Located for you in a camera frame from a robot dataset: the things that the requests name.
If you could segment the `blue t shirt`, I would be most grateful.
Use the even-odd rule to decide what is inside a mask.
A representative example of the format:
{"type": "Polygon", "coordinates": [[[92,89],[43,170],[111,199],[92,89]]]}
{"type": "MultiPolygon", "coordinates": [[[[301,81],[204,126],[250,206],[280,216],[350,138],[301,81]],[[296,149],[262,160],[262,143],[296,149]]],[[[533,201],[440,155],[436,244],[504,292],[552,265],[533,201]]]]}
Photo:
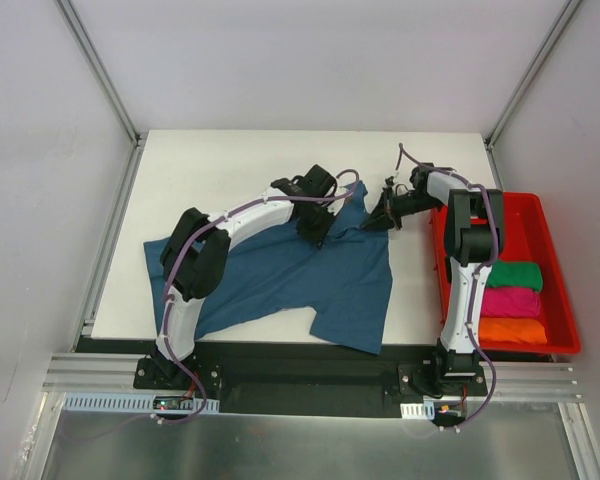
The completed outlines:
{"type": "Polygon", "coordinates": [[[392,290],[388,234],[365,231],[364,183],[341,208],[321,248],[300,238],[295,222],[268,228],[233,247],[219,286],[187,313],[166,314],[160,256],[167,239],[144,243],[156,327],[176,353],[195,341],[286,310],[310,308],[318,339],[377,354],[392,290]]]}

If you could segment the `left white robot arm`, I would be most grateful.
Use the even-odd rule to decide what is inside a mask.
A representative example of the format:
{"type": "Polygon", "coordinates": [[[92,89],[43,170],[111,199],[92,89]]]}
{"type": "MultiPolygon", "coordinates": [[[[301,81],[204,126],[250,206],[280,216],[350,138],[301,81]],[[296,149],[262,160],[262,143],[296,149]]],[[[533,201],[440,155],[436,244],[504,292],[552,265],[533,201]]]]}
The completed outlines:
{"type": "Polygon", "coordinates": [[[331,205],[347,197],[338,178],[319,165],[304,175],[273,181],[258,197],[217,214],[183,212],[160,256],[165,286],[155,345],[136,368],[138,389],[184,390],[194,383],[195,331],[205,300],[220,285],[230,251],[292,220],[301,239],[320,247],[336,219],[331,205]]]}

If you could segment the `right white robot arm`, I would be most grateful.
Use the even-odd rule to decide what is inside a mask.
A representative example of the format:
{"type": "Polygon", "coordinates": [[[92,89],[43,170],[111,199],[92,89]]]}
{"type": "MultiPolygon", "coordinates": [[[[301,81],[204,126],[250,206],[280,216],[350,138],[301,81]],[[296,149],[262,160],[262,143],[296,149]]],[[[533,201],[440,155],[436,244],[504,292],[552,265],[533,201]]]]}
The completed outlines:
{"type": "Polygon", "coordinates": [[[431,360],[409,375],[414,391],[440,398],[483,376],[478,330],[487,280],[503,250],[503,194],[432,164],[417,165],[410,182],[400,194],[397,176],[386,178],[362,228],[400,229],[405,216],[446,208],[443,244],[451,273],[446,320],[431,360]]]}

